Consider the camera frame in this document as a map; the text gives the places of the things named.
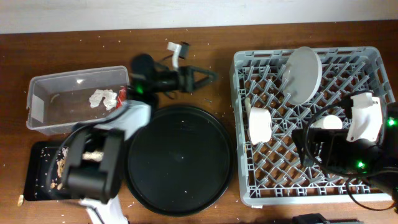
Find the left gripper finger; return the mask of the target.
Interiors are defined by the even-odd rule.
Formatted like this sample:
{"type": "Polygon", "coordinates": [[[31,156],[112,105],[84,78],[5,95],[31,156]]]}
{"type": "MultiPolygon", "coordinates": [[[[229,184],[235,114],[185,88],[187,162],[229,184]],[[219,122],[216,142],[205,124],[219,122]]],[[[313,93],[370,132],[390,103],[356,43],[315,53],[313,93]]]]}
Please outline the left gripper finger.
{"type": "Polygon", "coordinates": [[[199,68],[199,67],[194,67],[194,66],[191,66],[191,69],[194,72],[202,73],[202,74],[207,75],[207,76],[209,76],[211,78],[217,78],[218,77],[217,73],[212,72],[211,70],[206,70],[204,68],[199,68]]]}
{"type": "Polygon", "coordinates": [[[217,81],[217,79],[218,77],[208,76],[199,81],[194,82],[194,91],[197,91],[207,85],[210,85],[211,83],[217,81]]]}

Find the white bowl with food scraps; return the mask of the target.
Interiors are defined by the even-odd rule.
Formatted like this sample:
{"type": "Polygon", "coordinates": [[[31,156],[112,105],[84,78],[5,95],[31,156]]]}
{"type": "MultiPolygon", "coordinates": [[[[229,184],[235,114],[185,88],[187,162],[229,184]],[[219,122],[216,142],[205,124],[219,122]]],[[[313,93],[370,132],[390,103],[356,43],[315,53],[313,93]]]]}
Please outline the white bowl with food scraps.
{"type": "Polygon", "coordinates": [[[272,136],[272,118],[269,110],[252,107],[249,114],[249,138],[253,145],[268,142],[272,136]]]}

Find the red snack wrapper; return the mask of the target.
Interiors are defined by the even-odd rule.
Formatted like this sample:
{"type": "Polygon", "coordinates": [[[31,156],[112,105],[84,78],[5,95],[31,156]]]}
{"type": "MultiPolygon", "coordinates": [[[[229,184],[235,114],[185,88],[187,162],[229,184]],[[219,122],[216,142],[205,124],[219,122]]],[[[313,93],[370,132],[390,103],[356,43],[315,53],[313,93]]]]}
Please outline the red snack wrapper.
{"type": "Polygon", "coordinates": [[[117,98],[116,98],[116,101],[117,101],[117,103],[116,103],[116,109],[118,109],[119,107],[122,106],[123,101],[126,99],[126,95],[127,95],[127,91],[126,91],[126,87],[124,86],[124,87],[122,87],[122,88],[119,90],[118,96],[117,96],[117,98]]]}

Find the white tissue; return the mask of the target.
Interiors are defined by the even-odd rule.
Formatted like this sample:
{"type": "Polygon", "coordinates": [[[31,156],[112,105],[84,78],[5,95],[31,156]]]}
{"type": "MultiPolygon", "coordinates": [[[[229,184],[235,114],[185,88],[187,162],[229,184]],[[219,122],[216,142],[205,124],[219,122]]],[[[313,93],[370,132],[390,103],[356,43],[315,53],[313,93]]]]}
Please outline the white tissue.
{"type": "Polygon", "coordinates": [[[113,90],[95,90],[89,97],[90,107],[96,108],[103,103],[106,110],[110,110],[117,105],[116,97],[118,96],[113,90]]]}

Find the grey plate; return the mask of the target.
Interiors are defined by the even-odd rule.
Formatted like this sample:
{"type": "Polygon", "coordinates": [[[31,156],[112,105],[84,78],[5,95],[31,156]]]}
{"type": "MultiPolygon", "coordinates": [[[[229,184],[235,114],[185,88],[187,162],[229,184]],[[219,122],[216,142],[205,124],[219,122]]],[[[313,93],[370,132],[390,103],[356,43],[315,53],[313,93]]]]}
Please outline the grey plate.
{"type": "Polygon", "coordinates": [[[322,63],[318,54],[310,47],[295,49],[290,55],[282,80],[287,84],[283,94],[290,95],[291,105],[302,105],[310,101],[318,91],[322,79],[322,63]]]}

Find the small white cup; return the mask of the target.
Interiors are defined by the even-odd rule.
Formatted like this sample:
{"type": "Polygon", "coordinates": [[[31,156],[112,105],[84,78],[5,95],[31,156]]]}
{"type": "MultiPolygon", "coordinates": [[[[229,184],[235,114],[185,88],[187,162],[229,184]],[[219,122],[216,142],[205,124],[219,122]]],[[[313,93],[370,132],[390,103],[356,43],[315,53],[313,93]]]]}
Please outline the small white cup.
{"type": "Polygon", "coordinates": [[[311,127],[321,129],[341,129],[343,127],[343,123],[339,117],[331,114],[315,121],[311,127]]]}

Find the white plastic fork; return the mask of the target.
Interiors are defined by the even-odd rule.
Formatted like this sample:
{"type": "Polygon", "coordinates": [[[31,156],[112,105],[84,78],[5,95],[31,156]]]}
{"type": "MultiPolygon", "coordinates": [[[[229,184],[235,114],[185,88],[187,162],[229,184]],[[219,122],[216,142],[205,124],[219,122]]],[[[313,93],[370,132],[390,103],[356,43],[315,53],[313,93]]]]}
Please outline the white plastic fork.
{"type": "Polygon", "coordinates": [[[244,105],[245,105],[247,117],[249,118],[250,113],[251,113],[251,99],[249,97],[246,97],[244,99],[244,105]]]}

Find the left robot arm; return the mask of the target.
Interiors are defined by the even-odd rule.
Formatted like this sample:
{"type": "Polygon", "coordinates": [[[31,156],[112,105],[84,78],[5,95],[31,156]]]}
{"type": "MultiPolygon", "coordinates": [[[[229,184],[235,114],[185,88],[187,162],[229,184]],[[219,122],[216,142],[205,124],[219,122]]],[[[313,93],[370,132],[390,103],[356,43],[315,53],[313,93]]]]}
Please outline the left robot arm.
{"type": "Polygon", "coordinates": [[[172,68],[156,62],[148,54],[131,60],[133,82],[127,87],[121,107],[94,122],[78,123],[63,145],[68,154],[62,184],[77,199],[93,223],[127,223],[118,192],[123,179],[125,142],[149,124],[158,93],[192,93],[218,78],[204,68],[178,65],[172,68]]]}

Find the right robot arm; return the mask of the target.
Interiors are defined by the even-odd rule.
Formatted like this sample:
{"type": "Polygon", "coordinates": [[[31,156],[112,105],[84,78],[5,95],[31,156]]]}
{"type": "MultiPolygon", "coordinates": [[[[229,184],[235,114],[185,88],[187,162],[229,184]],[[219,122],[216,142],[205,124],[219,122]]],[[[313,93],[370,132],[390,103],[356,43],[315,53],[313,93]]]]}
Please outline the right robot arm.
{"type": "Polygon", "coordinates": [[[397,201],[397,103],[381,109],[377,99],[364,103],[341,100],[315,113],[303,129],[292,131],[300,162],[329,174],[359,179],[397,201]],[[349,130],[322,129],[312,123],[340,107],[351,120],[349,130]]]}

